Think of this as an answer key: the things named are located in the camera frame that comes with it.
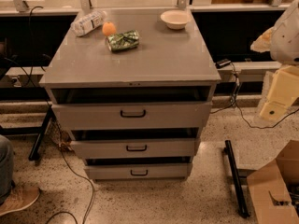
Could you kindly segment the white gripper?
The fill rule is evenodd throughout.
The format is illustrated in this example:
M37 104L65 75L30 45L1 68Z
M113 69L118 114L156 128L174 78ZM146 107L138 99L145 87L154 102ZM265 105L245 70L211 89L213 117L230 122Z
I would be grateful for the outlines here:
M267 121L278 121L299 97L299 68L286 65L273 75L270 90L259 116Z

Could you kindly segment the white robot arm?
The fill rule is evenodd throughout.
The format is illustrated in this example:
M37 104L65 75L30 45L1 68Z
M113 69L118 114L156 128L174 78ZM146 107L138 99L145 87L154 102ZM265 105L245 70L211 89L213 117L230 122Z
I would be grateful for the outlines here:
M294 0L273 27L263 32L250 45L256 52L270 52L281 64L270 75L271 85L259 116L277 121L299 98L299 0Z

